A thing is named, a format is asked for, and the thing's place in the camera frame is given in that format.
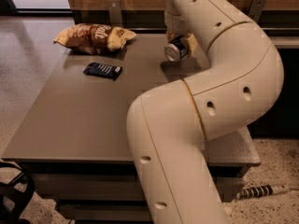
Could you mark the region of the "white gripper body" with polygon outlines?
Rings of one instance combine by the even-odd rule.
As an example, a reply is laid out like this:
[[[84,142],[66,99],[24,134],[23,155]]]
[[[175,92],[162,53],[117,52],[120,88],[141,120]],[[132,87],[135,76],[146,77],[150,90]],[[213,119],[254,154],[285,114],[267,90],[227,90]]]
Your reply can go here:
[[[180,15],[173,15],[167,10],[164,12],[164,23],[168,36],[187,35],[190,30]]]

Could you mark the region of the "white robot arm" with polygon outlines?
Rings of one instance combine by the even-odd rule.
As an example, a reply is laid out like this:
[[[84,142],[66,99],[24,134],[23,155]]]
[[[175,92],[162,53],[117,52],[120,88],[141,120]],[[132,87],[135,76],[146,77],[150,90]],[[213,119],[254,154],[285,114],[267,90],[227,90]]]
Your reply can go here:
[[[229,224],[203,144],[265,114],[281,92],[283,64],[261,27],[228,1],[169,2],[210,67],[138,96],[129,146],[154,224]]]

